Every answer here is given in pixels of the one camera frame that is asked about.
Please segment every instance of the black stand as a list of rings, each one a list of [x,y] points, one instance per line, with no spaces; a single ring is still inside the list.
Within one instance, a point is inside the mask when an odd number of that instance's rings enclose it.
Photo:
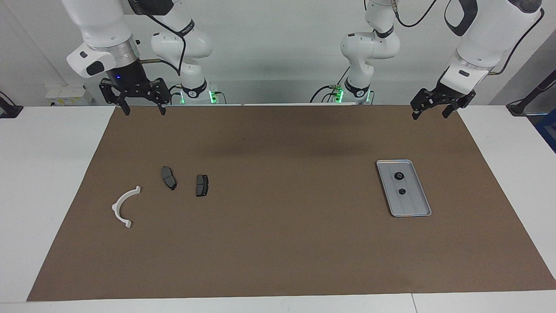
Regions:
[[[548,77],[543,80],[527,97],[525,97],[518,104],[508,104],[506,107],[513,116],[525,116],[525,108],[533,101],[538,95],[542,94],[547,90],[551,84],[556,81],[556,70],[553,71]]]
[[[11,105],[7,103],[2,97],[0,97],[0,107],[4,110],[4,113],[0,114],[0,119],[15,119],[23,106],[21,105]]]

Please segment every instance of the brown table surface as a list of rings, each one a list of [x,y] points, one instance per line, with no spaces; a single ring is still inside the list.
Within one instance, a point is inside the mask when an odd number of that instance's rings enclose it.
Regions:
[[[461,118],[410,113],[116,110],[28,300],[556,289]],[[390,215],[379,159],[414,162],[432,216]]]

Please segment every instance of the metal tray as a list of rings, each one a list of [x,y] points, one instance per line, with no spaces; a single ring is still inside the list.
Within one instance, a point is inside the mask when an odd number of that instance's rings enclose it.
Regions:
[[[418,217],[432,214],[410,160],[380,160],[376,162],[376,167],[393,216]]]

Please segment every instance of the blue object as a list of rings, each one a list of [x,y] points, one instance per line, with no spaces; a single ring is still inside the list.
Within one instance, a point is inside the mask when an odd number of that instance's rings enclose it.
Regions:
[[[556,109],[537,123],[535,128],[552,148],[552,151],[556,152]]]

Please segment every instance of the electrical box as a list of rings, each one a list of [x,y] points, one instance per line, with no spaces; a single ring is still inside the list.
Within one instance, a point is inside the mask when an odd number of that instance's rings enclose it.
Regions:
[[[49,106],[87,106],[95,101],[84,86],[51,88],[46,93],[46,100]]]

